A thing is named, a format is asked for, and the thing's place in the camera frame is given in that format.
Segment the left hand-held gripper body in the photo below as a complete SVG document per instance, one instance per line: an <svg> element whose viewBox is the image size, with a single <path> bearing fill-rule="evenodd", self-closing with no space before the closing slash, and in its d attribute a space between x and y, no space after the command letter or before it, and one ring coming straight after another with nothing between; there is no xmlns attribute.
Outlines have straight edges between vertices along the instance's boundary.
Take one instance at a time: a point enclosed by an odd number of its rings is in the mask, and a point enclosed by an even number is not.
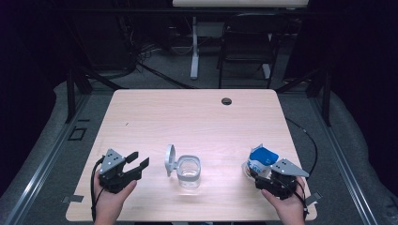
<svg viewBox="0 0 398 225"><path fill-rule="evenodd" d="M124 178L126 172L123 168L126 164L125 157L114 149L109 149L99 169L99 184L109 192L120 192L131 182Z"/></svg>

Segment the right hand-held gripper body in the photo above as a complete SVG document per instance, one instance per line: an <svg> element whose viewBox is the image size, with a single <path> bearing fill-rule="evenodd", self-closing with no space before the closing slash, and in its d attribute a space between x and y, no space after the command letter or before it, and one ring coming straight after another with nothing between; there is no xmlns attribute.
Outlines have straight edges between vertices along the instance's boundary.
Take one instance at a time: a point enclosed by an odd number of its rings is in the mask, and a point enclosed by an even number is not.
<svg viewBox="0 0 398 225"><path fill-rule="evenodd" d="M296 192L298 176L310 176L286 158L270 165L269 168L268 173L258 174L254 177L255 186L258 189L266 189L281 200L291 197Z"/></svg>

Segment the blue white powder bag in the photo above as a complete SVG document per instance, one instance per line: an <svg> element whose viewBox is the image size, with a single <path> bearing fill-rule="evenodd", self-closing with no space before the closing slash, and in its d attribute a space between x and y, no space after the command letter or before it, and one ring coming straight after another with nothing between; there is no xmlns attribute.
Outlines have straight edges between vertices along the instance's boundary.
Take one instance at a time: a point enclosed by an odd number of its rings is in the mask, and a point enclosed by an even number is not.
<svg viewBox="0 0 398 225"><path fill-rule="evenodd" d="M258 172L258 176L267 178L270 174L270 166L276 163L278 158L276 153L268 150L263 144L259 144L251 150L247 161L242 164L242 171L252 181L249 169Z"/></svg>

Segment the clear plastic jug white lid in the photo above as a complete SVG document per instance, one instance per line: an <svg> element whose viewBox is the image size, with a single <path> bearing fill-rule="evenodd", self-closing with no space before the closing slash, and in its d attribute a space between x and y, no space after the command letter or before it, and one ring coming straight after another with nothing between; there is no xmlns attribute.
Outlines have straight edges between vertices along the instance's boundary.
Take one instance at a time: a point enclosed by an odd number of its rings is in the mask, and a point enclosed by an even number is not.
<svg viewBox="0 0 398 225"><path fill-rule="evenodd" d="M195 189L201 182L201 161L197 156L183 155L176 157L176 149L173 144L168 144L164 166L167 176L176 172L179 185L185 189Z"/></svg>

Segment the person's left hand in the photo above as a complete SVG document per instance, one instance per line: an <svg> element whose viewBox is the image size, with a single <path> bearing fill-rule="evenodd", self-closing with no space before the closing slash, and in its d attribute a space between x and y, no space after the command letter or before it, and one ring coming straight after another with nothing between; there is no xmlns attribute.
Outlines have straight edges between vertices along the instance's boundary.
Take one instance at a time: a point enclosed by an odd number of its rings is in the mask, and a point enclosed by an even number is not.
<svg viewBox="0 0 398 225"><path fill-rule="evenodd" d="M131 181L124 189L114 194L102 189L99 179L94 181L96 196L96 219L94 225L115 225L125 200L134 191L137 182Z"/></svg>

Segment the person's right hand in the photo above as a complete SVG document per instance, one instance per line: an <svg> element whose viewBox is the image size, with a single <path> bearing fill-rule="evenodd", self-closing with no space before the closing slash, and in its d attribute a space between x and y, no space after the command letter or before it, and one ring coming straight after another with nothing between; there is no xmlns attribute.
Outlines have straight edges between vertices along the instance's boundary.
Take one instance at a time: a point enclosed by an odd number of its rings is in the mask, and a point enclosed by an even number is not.
<svg viewBox="0 0 398 225"><path fill-rule="evenodd" d="M305 183L301 177L298 181L296 193L288 199L280 200L266 189L262 189L262 195L275 208L283 225L305 225L304 219L304 191Z"/></svg>

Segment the white desk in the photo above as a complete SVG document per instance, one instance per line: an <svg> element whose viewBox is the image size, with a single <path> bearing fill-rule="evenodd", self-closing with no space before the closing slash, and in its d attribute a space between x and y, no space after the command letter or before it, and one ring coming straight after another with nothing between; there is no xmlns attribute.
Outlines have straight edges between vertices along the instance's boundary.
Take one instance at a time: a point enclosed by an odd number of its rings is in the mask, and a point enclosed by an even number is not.
<svg viewBox="0 0 398 225"><path fill-rule="evenodd" d="M180 8L306 8L310 0L173 0L174 7ZM198 78L199 50L197 21L192 21L192 62L191 79Z"/></svg>

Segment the black folding chair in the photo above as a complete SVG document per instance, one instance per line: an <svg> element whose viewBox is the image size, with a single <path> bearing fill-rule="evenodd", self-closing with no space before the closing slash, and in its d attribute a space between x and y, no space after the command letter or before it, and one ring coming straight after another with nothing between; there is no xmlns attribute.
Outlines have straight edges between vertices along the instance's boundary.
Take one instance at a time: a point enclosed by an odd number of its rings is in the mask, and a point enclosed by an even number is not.
<svg viewBox="0 0 398 225"><path fill-rule="evenodd" d="M273 78L280 44L289 26L288 18L280 13L239 13L231 16L222 29L222 44L217 69L222 87L225 63L256 64L259 69L269 66L267 88Z"/></svg>

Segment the aluminium floor rail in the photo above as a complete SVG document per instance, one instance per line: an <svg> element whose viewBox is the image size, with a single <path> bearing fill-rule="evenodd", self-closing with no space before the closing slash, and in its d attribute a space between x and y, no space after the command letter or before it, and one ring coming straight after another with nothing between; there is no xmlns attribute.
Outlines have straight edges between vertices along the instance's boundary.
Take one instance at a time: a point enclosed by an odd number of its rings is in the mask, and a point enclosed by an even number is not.
<svg viewBox="0 0 398 225"><path fill-rule="evenodd" d="M362 188L355 177L355 174L353 174L351 170L351 167L344 155L343 148L339 144L333 128L329 127L323 119L320 103L314 97L310 97L309 102L314 110L317 121L329 140L331 153L336 161L340 175L343 177L344 185L346 186L351 199L357 208L362 224L379 225L370 207L370 204L366 200Z"/></svg>
<svg viewBox="0 0 398 225"><path fill-rule="evenodd" d="M0 225L22 224L89 99L89 95L78 97L75 113L67 123L67 100L56 100L52 114L38 140L6 192L0 197Z"/></svg>

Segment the black metal frame stand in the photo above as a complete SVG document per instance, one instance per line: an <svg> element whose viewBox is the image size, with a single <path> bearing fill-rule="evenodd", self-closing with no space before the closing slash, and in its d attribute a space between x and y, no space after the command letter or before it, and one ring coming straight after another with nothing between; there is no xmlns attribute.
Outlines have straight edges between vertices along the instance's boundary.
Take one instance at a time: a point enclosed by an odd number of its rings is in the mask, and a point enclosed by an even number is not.
<svg viewBox="0 0 398 225"><path fill-rule="evenodd" d="M331 74L330 67L319 67L300 78L293 79L291 82L276 89L278 94L284 93L300 83L309 80L310 83L305 90L308 98L315 98L322 91L321 117L325 124L330 127L329 109L331 96Z"/></svg>
<svg viewBox="0 0 398 225"><path fill-rule="evenodd" d="M110 87L114 91L122 89L122 86L102 77L93 69L83 66L72 66L67 73L66 79L68 100L68 117L66 123L69 123L76 114L75 88L78 88L83 95L90 95L92 93L93 87L88 80L89 78Z"/></svg>

